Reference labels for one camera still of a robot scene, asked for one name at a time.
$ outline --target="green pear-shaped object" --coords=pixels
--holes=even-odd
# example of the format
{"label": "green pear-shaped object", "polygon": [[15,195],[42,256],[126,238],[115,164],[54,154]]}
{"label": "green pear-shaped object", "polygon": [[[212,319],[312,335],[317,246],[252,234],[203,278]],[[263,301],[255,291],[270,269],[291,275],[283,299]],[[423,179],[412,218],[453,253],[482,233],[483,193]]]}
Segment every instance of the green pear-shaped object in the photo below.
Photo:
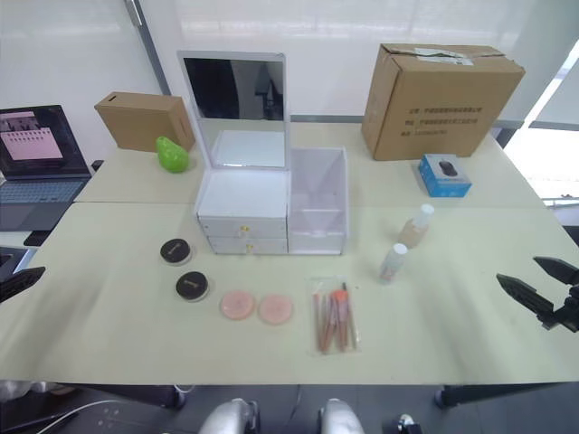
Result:
{"label": "green pear-shaped object", "polygon": [[165,136],[157,137],[159,164],[173,174],[183,172],[189,166],[189,154],[181,146]]}

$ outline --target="white vanity organizer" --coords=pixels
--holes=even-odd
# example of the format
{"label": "white vanity organizer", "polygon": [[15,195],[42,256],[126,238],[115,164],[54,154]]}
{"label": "white vanity organizer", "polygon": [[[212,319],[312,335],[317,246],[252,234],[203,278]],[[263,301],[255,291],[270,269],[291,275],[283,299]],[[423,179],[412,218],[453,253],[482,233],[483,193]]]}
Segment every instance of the white vanity organizer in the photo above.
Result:
{"label": "white vanity organizer", "polygon": [[290,148],[285,57],[178,52],[205,173],[195,218],[215,253],[339,255],[346,150]]}

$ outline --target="plastic bottle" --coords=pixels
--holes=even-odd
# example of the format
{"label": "plastic bottle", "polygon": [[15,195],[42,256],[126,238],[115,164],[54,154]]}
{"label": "plastic bottle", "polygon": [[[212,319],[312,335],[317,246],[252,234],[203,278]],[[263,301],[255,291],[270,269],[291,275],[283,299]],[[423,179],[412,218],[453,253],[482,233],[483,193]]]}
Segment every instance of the plastic bottle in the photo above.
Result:
{"label": "plastic bottle", "polygon": [[394,276],[404,264],[408,249],[400,243],[396,243],[386,254],[384,262],[380,266],[380,279],[385,283],[390,283],[394,280]]}
{"label": "plastic bottle", "polygon": [[431,217],[434,214],[434,207],[428,203],[423,204],[420,207],[420,212],[413,219],[410,219],[404,225],[400,236],[398,237],[398,242],[401,242],[408,249],[416,247],[418,243],[422,240],[422,237],[428,231],[428,226],[431,221]]}

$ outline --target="mirror frame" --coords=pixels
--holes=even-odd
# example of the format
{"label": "mirror frame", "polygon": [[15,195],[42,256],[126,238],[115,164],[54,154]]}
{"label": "mirror frame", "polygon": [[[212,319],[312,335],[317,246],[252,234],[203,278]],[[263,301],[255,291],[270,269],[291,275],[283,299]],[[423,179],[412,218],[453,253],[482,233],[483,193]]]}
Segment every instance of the mirror frame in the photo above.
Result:
{"label": "mirror frame", "polygon": [[[193,131],[195,132],[195,140],[201,147],[201,152],[204,156],[205,166],[213,169],[229,169],[229,170],[289,170],[290,169],[290,114],[288,113],[288,78],[286,71],[286,56],[281,52],[215,52],[215,51],[198,51],[198,50],[179,50],[177,51],[177,58],[181,64],[181,71],[185,85],[189,89],[189,97],[191,98],[191,106],[193,109]],[[283,129],[284,129],[284,166],[259,166],[259,165],[245,165],[245,166],[230,166],[217,165],[207,147],[204,139],[203,131],[201,130],[201,116],[199,115],[199,107],[195,100],[191,81],[187,74],[185,67],[185,59],[218,59],[227,61],[280,61],[283,68]]]}

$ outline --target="cardboard box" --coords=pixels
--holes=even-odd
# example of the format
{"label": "cardboard box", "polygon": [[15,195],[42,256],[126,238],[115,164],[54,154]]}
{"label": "cardboard box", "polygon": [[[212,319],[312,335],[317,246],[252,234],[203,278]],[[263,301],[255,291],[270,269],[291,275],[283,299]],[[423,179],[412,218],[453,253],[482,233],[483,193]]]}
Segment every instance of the cardboard box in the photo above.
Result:
{"label": "cardboard box", "polygon": [[472,185],[454,154],[427,154],[418,171],[431,197],[463,197]]}
{"label": "cardboard box", "polygon": [[470,156],[524,74],[487,46],[382,44],[362,134],[376,160]]}
{"label": "cardboard box", "polygon": [[112,92],[94,108],[123,149],[156,152],[159,136],[170,138],[187,151],[195,143],[181,97]]}

